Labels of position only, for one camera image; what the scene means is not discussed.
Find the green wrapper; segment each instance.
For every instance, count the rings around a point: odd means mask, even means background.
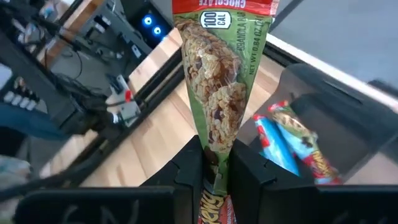
[[[265,1],[246,1],[240,5],[244,7],[235,7],[244,1],[215,2],[227,4],[173,0],[173,12],[183,40],[183,67],[193,118],[214,174],[206,178],[213,194],[226,195],[229,152],[272,18],[269,10],[255,9]]]

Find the blue light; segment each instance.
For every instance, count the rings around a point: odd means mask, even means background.
[[[142,18],[142,25],[146,28],[151,27],[154,23],[154,17],[152,14],[147,14]]]
[[[155,37],[159,37],[162,34],[162,29],[159,26],[155,26],[152,29],[152,33]]]

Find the gray floor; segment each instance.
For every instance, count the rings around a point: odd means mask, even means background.
[[[304,0],[272,34],[362,81],[398,87],[397,7],[395,0]]]

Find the granola bar wrapper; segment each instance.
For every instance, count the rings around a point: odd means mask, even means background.
[[[274,104],[269,111],[288,145],[311,169],[315,184],[341,184],[337,170],[319,150],[317,135],[302,124],[288,102]]]
[[[286,140],[281,135],[275,122],[263,115],[253,116],[259,133],[262,151],[260,155],[275,162],[278,166],[300,176],[299,168],[294,161],[293,154],[289,151]]]
[[[236,139],[279,0],[172,0],[180,31],[190,106],[214,175],[226,195],[228,156]]]

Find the wooden floor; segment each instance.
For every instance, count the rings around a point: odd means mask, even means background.
[[[159,67],[180,47],[181,39],[173,30],[130,76],[130,85],[139,90]],[[249,99],[245,122],[275,91],[282,67],[262,56]],[[82,186],[138,186],[155,174],[196,134],[185,82],[110,155]],[[96,136],[74,136],[42,170],[46,177],[64,170]]]

